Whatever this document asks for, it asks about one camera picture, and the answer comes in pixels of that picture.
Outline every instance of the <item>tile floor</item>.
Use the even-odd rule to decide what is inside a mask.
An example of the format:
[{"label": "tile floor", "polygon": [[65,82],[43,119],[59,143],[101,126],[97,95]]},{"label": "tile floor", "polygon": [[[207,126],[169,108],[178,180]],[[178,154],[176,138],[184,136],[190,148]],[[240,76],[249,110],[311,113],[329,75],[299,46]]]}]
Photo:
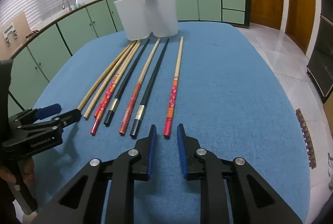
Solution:
[{"label": "tile floor", "polygon": [[294,109],[300,108],[305,118],[317,162],[317,167],[310,170],[311,197],[306,224],[311,224],[331,195],[328,184],[333,181],[333,172],[330,170],[330,177],[328,153],[333,156],[333,139],[322,101],[306,73],[309,59],[279,30],[252,23],[250,29],[238,30],[272,69]]}]

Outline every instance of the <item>finger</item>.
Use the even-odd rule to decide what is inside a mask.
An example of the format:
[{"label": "finger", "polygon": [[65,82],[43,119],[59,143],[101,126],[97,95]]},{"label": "finger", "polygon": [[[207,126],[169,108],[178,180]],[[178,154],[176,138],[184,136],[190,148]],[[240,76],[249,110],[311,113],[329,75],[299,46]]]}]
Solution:
[{"label": "finger", "polygon": [[31,185],[33,184],[35,181],[35,173],[34,172],[31,172],[30,174],[26,174],[23,176],[23,182],[26,184],[26,185]]},{"label": "finger", "polygon": [[10,183],[15,183],[16,178],[15,176],[10,172],[10,170],[5,166],[0,166],[0,177]]},{"label": "finger", "polygon": [[23,171],[27,174],[31,173],[34,171],[35,163],[32,158],[26,159],[26,162],[24,163],[23,166]]}]

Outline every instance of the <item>blue tablecloth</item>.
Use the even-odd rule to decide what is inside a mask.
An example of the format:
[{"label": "blue tablecloth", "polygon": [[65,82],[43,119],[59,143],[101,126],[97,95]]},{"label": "blue tablecloth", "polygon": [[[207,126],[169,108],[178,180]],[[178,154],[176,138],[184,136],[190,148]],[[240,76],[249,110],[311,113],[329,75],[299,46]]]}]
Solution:
[{"label": "blue tablecloth", "polygon": [[[236,28],[217,22],[181,22],[179,27],[179,34],[170,38],[138,136],[148,136],[151,124],[156,125],[152,178],[135,183],[135,223],[199,223],[200,184],[186,182],[181,174],[179,123],[218,157],[245,158],[304,222],[310,199],[307,152],[295,112],[275,75]],[[178,95],[171,139],[165,140],[162,133],[180,36],[184,47]],[[90,159],[114,159],[134,147],[129,131],[165,38],[149,67],[126,135],[121,137],[118,129],[155,41],[151,37],[109,128],[102,124],[93,137],[89,134],[93,116],[88,121],[82,118],[65,128],[62,145],[34,157],[40,208]],[[128,43],[124,32],[87,43],[52,79],[35,107],[59,103],[63,112],[76,108]]]}]

